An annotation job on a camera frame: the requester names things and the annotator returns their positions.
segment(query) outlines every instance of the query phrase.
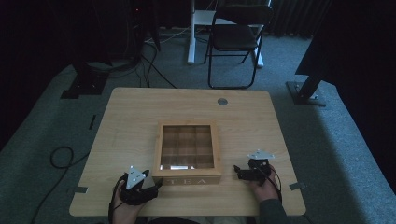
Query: person's left hand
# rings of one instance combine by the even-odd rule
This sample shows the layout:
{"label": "person's left hand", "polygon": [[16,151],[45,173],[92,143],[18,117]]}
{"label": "person's left hand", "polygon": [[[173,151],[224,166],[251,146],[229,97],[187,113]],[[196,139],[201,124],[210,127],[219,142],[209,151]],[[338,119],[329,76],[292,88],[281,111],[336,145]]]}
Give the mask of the person's left hand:
{"label": "person's left hand", "polygon": [[140,210],[145,206],[145,203],[142,203],[140,205],[129,205],[122,202],[120,198],[120,191],[124,184],[125,181],[121,180],[116,189],[116,194],[113,202],[113,224],[135,223],[137,215],[139,214]]}

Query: forearm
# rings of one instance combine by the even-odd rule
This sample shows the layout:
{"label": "forearm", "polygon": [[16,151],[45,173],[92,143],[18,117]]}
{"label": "forearm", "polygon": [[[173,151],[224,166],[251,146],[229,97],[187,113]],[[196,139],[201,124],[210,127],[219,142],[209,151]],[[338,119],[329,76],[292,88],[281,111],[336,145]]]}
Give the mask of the forearm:
{"label": "forearm", "polygon": [[289,224],[282,203],[278,199],[260,202],[260,224]]}

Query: chair backrest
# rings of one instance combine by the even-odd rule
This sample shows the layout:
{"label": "chair backrest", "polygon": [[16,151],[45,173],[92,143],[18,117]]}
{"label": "chair backrest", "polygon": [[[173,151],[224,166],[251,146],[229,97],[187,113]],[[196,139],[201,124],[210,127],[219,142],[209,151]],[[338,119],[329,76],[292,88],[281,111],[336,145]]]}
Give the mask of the chair backrest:
{"label": "chair backrest", "polygon": [[273,14],[271,7],[265,5],[228,4],[216,10],[212,25],[216,24],[216,19],[224,19],[241,25],[266,26]]}

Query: person's right hand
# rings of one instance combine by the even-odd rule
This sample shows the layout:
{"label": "person's right hand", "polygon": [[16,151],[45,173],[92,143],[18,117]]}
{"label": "person's right hand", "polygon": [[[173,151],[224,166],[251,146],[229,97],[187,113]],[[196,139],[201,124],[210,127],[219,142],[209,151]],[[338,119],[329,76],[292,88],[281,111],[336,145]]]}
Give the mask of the person's right hand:
{"label": "person's right hand", "polygon": [[277,183],[275,181],[275,172],[273,170],[271,171],[269,178],[276,184],[276,187],[268,180],[265,180],[262,186],[259,186],[259,182],[257,181],[249,181],[247,183],[253,190],[259,203],[268,199],[279,199],[277,194]]}

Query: blue-gray carpeted floor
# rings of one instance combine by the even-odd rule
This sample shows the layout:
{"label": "blue-gray carpeted floor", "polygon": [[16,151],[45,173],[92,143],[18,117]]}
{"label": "blue-gray carpeted floor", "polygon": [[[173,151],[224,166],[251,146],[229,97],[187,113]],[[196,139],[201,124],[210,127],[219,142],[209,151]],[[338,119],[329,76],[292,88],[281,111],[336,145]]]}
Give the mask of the blue-gray carpeted floor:
{"label": "blue-gray carpeted floor", "polygon": [[[291,99],[285,83],[306,79],[295,76],[294,72],[309,43],[309,39],[300,37],[267,36],[262,49],[264,67],[258,70],[256,81],[249,89],[270,92],[295,173],[307,185],[302,190],[306,217],[290,217],[290,221],[395,223],[395,194],[336,88],[320,83],[318,89],[328,104],[326,107],[295,105]],[[188,38],[183,36],[163,41],[154,65],[178,88],[208,89],[207,64],[202,64],[205,42],[197,42],[193,65],[186,63],[188,45]],[[145,46],[143,55],[151,60],[153,48]],[[220,74],[219,70],[214,73],[225,83],[239,82],[251,71],[249,60],[244,64],[232,63],[229,58],[216,60],[220,63],[214,65],[226,74]],[[92,65],[107,68],[99,63]],[[130,71],[114,72],[102,95],[82,95],[75,100],[60,99],[76,75],[71,66],[52,80],[0,153],[0,223],[31,222],[39,203],[64,172],[50,165],[50,153],[57,147],[68,146],[74,149],[74,161],[88,153],[111,91],[116,87],[146,87],[143,74],[148,70],[147,63],[140,63]],[[154,69],[150,69],[149,82],[152,88],[172,88]],[[94,115],[96,119],[91,126]],[[54,160],[66,165],[69,155],[60,151]],[[42,204],[35,223],[106,223],[106,217],[71,217],[68,213],[84,164],[85,160],[68,170],[61,184]]]}

